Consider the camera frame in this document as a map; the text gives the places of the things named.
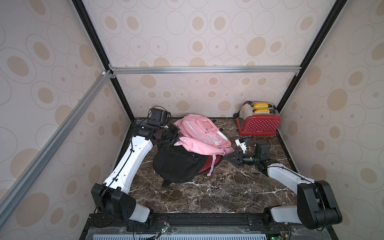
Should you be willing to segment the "red backpack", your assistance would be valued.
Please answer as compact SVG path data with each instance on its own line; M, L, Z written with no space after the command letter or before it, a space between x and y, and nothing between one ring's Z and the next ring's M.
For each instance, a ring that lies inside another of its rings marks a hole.
M213 169L212 166L217 166L222 161L223 157L221 155L216 155L216 159L214 161L214 165L212 165L213 162L213 156L208 156L206 162L204 163L203 167L198 172L199 175L212 173Z

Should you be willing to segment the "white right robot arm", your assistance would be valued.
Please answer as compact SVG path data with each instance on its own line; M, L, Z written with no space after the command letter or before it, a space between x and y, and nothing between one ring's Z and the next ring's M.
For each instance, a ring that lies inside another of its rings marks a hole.
M276 160L269 154L244 154L242 151L224 156L224 159L239 166L253 165L271 179L277 180L297 195L295 206L280 206L265 210L266 221L301 224L307 229L321 229L337 225L343 216L330 184L306 178Z

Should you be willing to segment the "pink backpack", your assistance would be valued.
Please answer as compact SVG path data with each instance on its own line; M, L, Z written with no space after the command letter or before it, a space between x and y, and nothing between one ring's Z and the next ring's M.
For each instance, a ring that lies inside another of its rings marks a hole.
M182 136L175 143L183 146L188 152L205 156L225 156L234 152L231 141L218 129L209 118L189 114L175 122Z

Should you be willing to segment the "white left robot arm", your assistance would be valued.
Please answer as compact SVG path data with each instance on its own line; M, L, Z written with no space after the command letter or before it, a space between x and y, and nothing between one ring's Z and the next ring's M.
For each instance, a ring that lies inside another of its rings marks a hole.
M141 123L130 137L128 149L102 184L94 184L91 194L96 211L124 222L146 223L151 210L129 195L133 179L144 158L155 145L172 146L179 140L179 128L173 123L163 127Z

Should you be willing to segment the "black backpack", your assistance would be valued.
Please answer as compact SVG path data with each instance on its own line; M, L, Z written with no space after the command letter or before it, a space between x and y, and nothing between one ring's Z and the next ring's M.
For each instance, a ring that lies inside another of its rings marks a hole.
M194 179L204 168L211 156L188 152L183 146L158 146L153 160L153 168L163 179L162 187L170 184L182 184Z

